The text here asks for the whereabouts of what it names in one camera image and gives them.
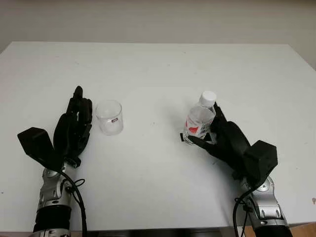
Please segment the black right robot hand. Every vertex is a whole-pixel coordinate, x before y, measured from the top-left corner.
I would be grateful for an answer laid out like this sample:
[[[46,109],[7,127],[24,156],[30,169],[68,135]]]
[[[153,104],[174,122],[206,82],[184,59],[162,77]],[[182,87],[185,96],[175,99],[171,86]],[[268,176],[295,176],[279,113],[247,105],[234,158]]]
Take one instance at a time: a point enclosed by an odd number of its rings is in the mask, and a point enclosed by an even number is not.
[[[233,170],[235,180],[246,177],[243,155],[250,143],[216,103],[211,108],[196,104],[189,110],[181,140],[225,162]]]

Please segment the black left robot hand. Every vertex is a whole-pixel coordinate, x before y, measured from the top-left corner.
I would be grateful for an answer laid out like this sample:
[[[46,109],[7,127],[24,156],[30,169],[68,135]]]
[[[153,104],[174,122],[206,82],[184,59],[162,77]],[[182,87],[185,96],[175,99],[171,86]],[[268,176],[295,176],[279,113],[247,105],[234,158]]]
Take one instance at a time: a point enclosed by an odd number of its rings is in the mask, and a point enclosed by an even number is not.
[[[88,143],[91,128],[92,101],[84,98],[82,87],[77,86],[53,136],[55,151],[74,168],[81,165],[79,155]]]

